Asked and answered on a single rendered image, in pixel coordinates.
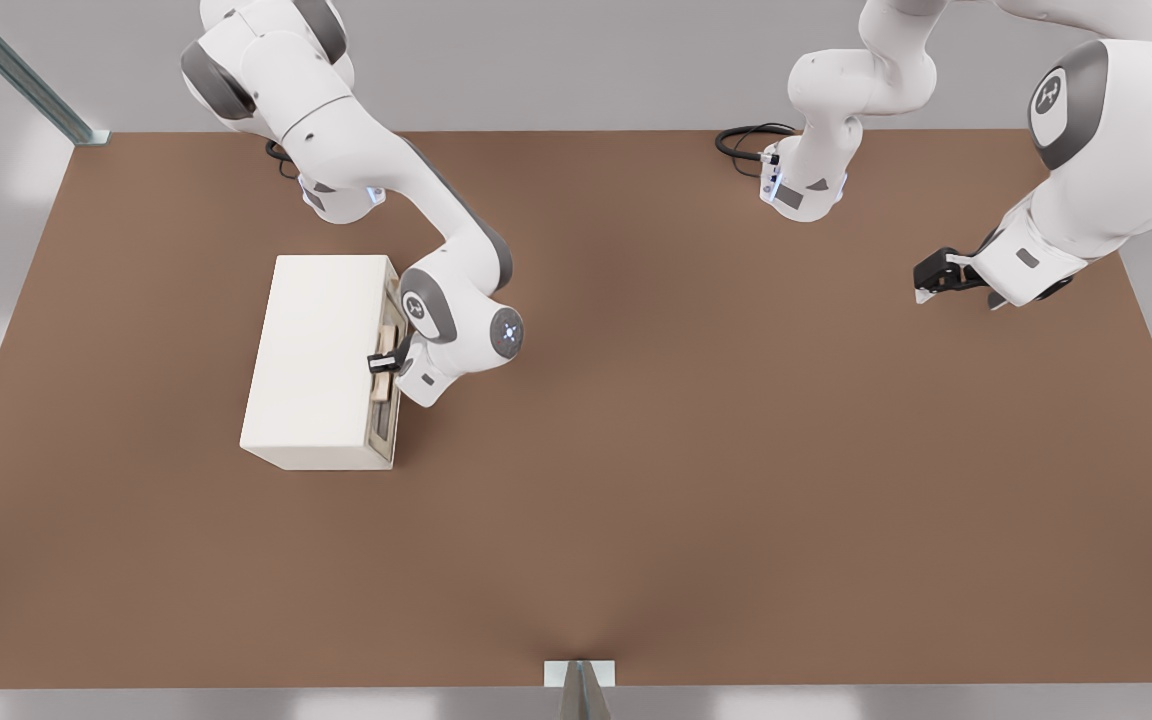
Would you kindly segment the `pale oven door handle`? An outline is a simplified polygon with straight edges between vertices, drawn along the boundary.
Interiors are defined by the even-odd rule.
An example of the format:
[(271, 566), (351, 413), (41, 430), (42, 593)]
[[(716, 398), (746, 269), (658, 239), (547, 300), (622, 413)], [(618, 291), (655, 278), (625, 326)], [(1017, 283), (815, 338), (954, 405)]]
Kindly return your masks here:
[(378, 353), (370, 356), (367, 366), (372, 373), (372, 404), (385, 404), (391, 401), (392, 373), (396, 366), (397, 338), (401, 338), (397, 325), (381, 324), (379, 327)]

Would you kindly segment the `silver frame post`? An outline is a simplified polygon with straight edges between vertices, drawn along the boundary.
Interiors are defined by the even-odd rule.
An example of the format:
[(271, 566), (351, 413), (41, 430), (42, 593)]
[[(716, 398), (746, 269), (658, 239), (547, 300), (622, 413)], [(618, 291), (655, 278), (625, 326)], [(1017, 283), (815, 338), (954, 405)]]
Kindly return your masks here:
[(545, 688), (561, 688), (558, 720), (612, 720), (604, 688), (616, 685), (613, 660), (547, 660)]
[(0, 36), (0, 76), (9, 83), (18, 94), (40, 111), (50, 123), (77, 147), (103, 146), (109, 142), (108, 129), (94, 129), (83, 120), (77, 111), (41, 79), (36, 70), (18, 56), (8, 41)]

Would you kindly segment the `white oven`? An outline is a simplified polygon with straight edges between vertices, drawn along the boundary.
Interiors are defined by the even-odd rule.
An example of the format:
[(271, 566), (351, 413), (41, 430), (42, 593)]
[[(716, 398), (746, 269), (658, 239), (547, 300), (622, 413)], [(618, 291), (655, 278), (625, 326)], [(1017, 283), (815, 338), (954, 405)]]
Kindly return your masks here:
[(388, 470), (401, 393), (369, 357), (404, 338), (384, 255), (280, 255), (271, 279), (243, 450), (289, 471)]

